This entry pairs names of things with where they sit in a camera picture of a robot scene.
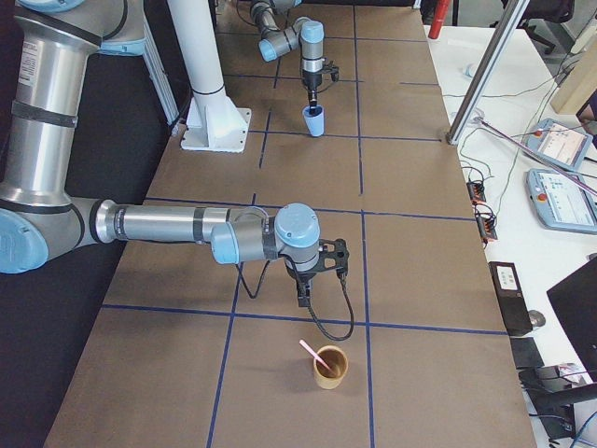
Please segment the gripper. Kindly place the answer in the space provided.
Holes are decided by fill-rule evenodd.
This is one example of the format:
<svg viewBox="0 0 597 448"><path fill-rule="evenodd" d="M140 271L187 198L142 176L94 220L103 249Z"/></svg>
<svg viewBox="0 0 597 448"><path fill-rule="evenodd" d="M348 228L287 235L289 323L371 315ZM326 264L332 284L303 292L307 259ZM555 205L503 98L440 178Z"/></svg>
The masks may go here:
<svg viewBox="0 0 597 448"><path fill-rule="evenodd" d="M302 71L302 83L308 90L309 111L315 112L318 107L317 89L323 82L323 75L320 71Z"/></svg>
<svg viewBox="0 0 597 448"><path fill-rule="evenodd" d="M312 299L312 280L317 275L317 271L310 269L304 272L298 270L298 265L293 265L289 260L285 261L285 267L297 284L298 307L310 308Z"/></svg>

